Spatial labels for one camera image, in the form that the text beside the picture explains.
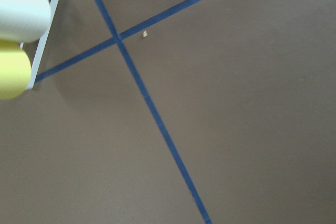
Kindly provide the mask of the white cup in rack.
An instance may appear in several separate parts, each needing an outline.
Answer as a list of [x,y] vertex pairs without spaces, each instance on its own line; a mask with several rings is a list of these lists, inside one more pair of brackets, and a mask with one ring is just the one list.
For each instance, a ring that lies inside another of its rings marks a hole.
[[49,0],[1,0],[1,40],[36,41],[50,23]]

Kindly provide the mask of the yellow cup in rack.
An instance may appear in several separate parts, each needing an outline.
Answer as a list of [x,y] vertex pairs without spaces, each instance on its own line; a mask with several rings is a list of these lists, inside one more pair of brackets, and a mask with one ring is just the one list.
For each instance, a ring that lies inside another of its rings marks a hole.
[[21,95],[29,84],[31,72],[27,53],[17,43],[1,40],[1,100]]

